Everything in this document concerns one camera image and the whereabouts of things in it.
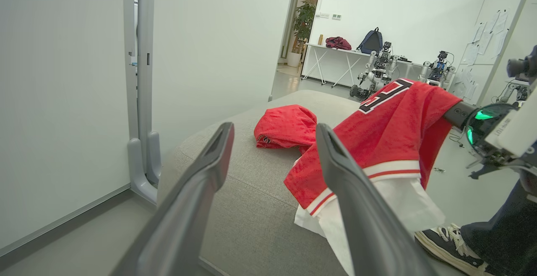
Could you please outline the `grey humanoid robot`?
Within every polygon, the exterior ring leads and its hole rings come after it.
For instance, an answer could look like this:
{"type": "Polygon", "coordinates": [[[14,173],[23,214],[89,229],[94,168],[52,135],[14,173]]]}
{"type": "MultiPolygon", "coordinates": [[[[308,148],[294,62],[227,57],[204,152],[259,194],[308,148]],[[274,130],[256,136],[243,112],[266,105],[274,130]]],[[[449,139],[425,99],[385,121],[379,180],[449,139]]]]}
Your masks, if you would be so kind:
{"type": "Polygon", "coordinates": [[[435,62],[425,61],[422,64],[419,81],[428,85],[448,89],[456,68],[448,61],[448,56],[454,55],[447,51],[440,51],[435,62]]]}
{"type": "Polygon", "coordinates": [[[398,56],[391,54],[391,43],[384,42],[379,51],[372,51],[365,71],[358,77],[360,83],[349,91],[351,97],[363,101],[392,81],[398,56]]]}

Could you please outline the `red Bulls basketball jersey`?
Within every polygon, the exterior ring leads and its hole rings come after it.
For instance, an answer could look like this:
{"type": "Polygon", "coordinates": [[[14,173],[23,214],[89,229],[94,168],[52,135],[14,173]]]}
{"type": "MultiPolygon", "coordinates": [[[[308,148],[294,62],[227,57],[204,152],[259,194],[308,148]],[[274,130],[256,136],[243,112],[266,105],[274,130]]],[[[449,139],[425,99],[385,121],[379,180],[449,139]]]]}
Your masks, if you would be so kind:
{"type": "Polygon", "coordinates": [[[417,178],[425,190],[451,130],[443,114],[460,101],[440,87],[398,79],[362,102],[334,133],[372,183],[417,178]]]}

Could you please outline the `white trestle table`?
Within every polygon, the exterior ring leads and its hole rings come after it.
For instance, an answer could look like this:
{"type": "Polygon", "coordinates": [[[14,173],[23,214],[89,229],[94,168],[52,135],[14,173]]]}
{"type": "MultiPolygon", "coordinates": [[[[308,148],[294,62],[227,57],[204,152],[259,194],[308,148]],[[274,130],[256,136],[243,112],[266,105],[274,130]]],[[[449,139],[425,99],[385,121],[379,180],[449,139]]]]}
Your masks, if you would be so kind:
{"type": "Polygon", "coordinates": [[[369,54],[308,43],[300,76],[323,85],[366,88],[371,83],[368,74],[375,71],[369,54]]]}

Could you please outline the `grey partition post with foot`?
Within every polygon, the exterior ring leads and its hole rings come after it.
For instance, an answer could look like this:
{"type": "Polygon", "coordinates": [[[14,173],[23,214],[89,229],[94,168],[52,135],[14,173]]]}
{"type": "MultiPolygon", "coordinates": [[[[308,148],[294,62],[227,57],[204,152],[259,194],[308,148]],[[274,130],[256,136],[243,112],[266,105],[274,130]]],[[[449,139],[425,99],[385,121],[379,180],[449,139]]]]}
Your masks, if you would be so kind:
{"type": "Polygon", "coordinates": [[[153,205],[162,171],[153,130],[154,10],[155,0],[123,0],[130,188],[153,205]]]}

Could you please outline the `green potted plant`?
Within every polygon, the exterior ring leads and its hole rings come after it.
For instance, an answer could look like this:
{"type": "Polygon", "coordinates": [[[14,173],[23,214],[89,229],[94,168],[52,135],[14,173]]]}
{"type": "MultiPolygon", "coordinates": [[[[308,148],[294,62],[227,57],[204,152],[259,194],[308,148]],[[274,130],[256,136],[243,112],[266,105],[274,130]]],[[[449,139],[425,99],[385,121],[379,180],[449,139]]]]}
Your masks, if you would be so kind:
{"type": "Polygon", "coordinates": [[[311,26],[316,13],[316,5],[305,0],[301,6],[295,8],[295,16],[293,20],[293,31],[295,42],[292,53],[301,54],[307,41],[310,39],[311,26]]]}

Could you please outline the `grey fabric sofa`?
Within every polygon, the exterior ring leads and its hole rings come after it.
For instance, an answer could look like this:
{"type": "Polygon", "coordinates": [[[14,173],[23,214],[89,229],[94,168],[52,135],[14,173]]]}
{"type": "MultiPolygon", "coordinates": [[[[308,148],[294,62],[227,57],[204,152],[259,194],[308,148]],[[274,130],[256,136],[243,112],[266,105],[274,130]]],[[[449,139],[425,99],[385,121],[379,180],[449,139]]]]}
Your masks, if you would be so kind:
{"type": "Polygon", "coordinates": [[[234,123],[226,180],[213,199],[200,257],[225,276],[348,276],[328,241],[294,223],[301,206],[320,213],[336,194],[323,180],[316,142],[257,148],[254,129],[267,109],[300,105],[334,129],[361,103],[299,91],[228,117],[234,123]]]}

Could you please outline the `dark sneaker white laces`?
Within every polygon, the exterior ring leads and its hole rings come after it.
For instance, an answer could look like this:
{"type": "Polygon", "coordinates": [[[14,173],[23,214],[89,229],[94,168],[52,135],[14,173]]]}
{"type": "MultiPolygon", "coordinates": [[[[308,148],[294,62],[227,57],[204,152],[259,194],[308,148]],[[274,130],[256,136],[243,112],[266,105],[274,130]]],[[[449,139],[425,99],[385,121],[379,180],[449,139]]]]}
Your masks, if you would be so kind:
{"type": "Polygon", "coordinates": [[[470,249],[454,223],[415,232],[414,239],[431,257],[468,276],[505,276],[470,249]]]}

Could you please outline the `red basketball shorts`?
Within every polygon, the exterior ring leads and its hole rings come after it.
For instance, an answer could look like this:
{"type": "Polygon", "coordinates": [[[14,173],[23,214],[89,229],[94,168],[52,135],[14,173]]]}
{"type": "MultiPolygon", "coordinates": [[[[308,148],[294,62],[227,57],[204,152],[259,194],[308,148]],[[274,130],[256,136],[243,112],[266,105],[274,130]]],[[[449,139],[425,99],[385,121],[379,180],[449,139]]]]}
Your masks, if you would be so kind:
{"type": "Polygon", "coordinates": [[[304,154],[315,144],[317,117],[294,104],[267,109],[254,129],[257,148],[298,148],[304,154]]]}

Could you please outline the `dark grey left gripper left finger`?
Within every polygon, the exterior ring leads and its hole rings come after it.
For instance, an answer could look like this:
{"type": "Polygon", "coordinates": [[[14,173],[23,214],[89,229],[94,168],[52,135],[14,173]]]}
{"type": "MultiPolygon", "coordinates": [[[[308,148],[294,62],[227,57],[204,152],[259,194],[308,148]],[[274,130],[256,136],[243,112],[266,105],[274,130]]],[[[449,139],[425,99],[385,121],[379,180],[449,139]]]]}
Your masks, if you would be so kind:
{"type": "Polygon", "coordinates": [[[196,276],[211,205],[229,169],[235,128],[222,123],[110,276],[196,276]]]}

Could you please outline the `maroon jacket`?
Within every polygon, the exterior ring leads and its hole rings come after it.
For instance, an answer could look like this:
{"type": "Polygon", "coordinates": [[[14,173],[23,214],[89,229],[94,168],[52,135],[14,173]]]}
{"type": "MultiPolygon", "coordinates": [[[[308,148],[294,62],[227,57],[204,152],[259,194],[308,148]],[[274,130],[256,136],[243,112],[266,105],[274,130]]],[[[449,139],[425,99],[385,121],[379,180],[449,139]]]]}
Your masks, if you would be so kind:
{"type": "Polygon", "coordinates": [[[338,50],[352,50],[352,46],[343,37],[329,37],[326,39],[326,47],[338,50]]]}

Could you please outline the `dark navy trouser leg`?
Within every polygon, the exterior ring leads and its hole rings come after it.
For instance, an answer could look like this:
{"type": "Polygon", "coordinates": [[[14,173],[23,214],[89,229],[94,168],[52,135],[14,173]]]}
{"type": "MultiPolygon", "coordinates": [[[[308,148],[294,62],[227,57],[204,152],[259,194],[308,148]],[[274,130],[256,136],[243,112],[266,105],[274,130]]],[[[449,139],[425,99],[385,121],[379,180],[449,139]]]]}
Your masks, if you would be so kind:
{"type": "Polygon", "coordinates": [[[504,276],[537,276],[537,202],[517,182],[487,222],[461,227],[468,247],[504,276]]]}

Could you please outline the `blue backpack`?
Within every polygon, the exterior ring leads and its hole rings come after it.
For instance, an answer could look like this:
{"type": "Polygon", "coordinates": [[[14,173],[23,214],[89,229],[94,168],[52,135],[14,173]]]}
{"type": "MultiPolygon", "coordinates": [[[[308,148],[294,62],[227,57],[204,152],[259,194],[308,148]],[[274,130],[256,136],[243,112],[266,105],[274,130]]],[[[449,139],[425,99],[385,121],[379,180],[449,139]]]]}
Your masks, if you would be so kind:
{"type": "Polygon", "coordinates": [[[371,54],[373,51],[378,54],[382,48],[382,34],[380,33],[378,27],[376,27],[374,30],[368,32],[356,50],[363,54],[371,54]]]}

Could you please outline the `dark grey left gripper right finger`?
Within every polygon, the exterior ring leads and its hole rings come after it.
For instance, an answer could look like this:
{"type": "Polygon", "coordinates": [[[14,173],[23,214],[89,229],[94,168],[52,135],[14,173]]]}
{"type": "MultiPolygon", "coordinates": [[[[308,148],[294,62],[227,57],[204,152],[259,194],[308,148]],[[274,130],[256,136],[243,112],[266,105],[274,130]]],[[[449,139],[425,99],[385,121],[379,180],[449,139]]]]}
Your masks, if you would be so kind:
{"type": "Polygon", "coordinates": [[[334,131],[316,127],[324,182],[336,194],[356,276],[438,276],[334,131]]]}

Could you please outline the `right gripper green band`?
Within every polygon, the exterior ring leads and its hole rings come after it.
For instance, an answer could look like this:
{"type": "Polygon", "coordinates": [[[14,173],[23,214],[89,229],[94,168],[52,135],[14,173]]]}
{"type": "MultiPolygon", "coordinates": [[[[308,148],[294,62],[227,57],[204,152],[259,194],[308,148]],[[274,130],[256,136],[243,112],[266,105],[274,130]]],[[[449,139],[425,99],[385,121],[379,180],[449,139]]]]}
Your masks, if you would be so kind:
{"type": "Polygon", "coordinates": [[[470,178],[500,169],[512,169],[521,180],[537,180],[537,137],[522,134],[524,142],[531,142],[523,154],[515,154],[501,146],[499,135],[507,128],[520,108],[510,104],[490,104],[478,109],[476,105],[458,102],[443,117],[451,127],[464,129],[472,149],[481,157],[483,167],[471,172],[470,178]]]}

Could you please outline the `white garment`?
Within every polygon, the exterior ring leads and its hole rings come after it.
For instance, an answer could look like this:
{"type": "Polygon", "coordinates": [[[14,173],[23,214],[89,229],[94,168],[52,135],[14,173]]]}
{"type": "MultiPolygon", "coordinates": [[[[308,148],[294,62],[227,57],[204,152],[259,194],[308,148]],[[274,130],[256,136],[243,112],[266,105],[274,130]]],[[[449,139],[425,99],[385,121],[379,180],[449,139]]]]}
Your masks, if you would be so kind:
{"type": "MultiPolygon", "coordinates": [[[[441,226],[445,215],[428,196],[417,178],[387,179],[373,182],[408,233],[441,226]]],[[[297,208],[294,223],[327,239],[332,251],[348,276],[355,271],[337,199],[328,201],[316,216],[301,206],[297,208]]]]}

